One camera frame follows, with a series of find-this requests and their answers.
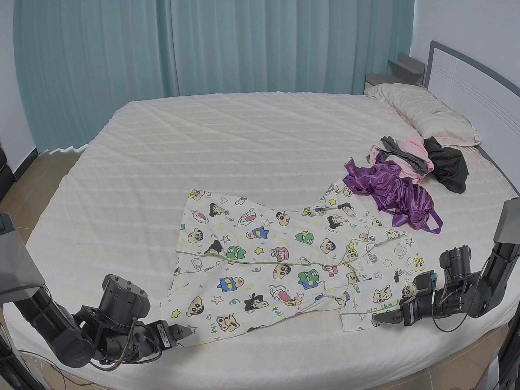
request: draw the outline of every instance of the white headboard panel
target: white headboard panel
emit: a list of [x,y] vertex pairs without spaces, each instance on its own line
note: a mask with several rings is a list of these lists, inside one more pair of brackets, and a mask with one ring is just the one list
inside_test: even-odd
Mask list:
[[520,189],[520,88],[480,62],[432,41],[424,86],[477,129],[484,150]]

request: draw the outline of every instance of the bed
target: bed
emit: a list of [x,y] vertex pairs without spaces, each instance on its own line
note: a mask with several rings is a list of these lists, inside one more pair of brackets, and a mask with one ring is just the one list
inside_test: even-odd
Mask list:
[[[458,76],[456,68],[449,68],[452,58],[467,60],[439,48],[432,49],[427,73],[434,94],[447,104],[443,94],[450,94],[462,114],[479,121],[464,110],[463,94],[445,91],[445,81],[451,85]],[[448,78],[436,72],[443,69],[451,71]],[[469,82],[465,74],[471,71],[460,74]],[[502,85],[487,76],[485,85]],[[487,138],[487,127],[480,133],[490,147],[486,151],[496,157],[500,152]],[[145,321],[150,322],[161,317],[159,302],[172,282],[179,225],[193,186],[302,209],[345,176],[349,157],[366,163],[372,144],[388,134],[395,139],[418,135],[395,110],[366,96],[253,93],[131,102],[114,114],[63,178],[27,248],[55,301],[70,312],[82,304],[97,306],[103,277],[115,273],[147,291],[152,309]],[[426,267],[439,273],[439,284],[438,256],[454,246],[469,244],[472,269],[480,269],[502,204],[516,196],[477,148],[461,150],[470,173],[467,191],[449,192],[429,176],[423,186],[444,227],[438,236],[413,232]],[[516,178],[507,163],[499,167]],[[362,200],[377,212],[372,198]],[[391,216],[379,217],[391,226]],[[365,389],[415,373],[505,324],[520,297],[520,278],[511,276],[509,282],[497,308],[467,319],[452,334],[438,331],[431,320],[412,328],[343,332],[336,311],[316,311],[232,339],[169,350],[142,366],[121,366],[112,373],[88,366],[71,372],[116,389]],[[5,307],[5,316],[19,348],[54,358],[12,305]],[[459,321],[452,317],[439,323],[449,327]]]

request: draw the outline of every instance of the dark gray garment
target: dark gray garment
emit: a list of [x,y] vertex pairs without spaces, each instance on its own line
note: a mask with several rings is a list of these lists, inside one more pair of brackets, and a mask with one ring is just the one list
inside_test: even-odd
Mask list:
[[388,156],[394,154],[395,156],[399,156],[401,159],[407,161],[412,169],[415,170],[419,175],[422,176],[428,173],[428,167],[426,166],[426,163],[410,153],[403,152],[393,138],[390,136],[384,136],[381,138],[381,141],[385,147],[385,150],[381,150],[381,162],[386,161]]

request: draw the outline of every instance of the tiled floor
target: tiled floor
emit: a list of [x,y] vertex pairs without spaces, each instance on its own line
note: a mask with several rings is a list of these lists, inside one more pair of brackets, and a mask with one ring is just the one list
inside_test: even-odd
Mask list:
[[[58,189],[62,177],[74,166],[78,157],[79,154],[74,151],[40,155],[0,202],[0,212],[9,213],[24,242],[27,242],[41,213]],[[1,311],[0,321],[4,323]],[[507,332],[506,326],[490,331],[474,344],[429,368],[370,390],[450,390],[454,387],[469,390],[477,383],[491,356],[504,341]],[[30,356],[26,360],[36,363],[50,386],[56,390],[63,389],[60,374],[46,362],[42,363],[39,359]],[[73,380],[84,383],[78,378]],[[80,387],[67,382],[67,388],[94,390],[104,387],[97,385]]]

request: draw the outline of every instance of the teal curtain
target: teal curtain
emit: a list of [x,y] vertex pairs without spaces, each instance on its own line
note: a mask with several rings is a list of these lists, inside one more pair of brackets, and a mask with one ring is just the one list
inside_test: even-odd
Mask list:
[[91,141],[141,99],[361,94],[408,53],[413,0],[16,0],[15,60],[39,151]]

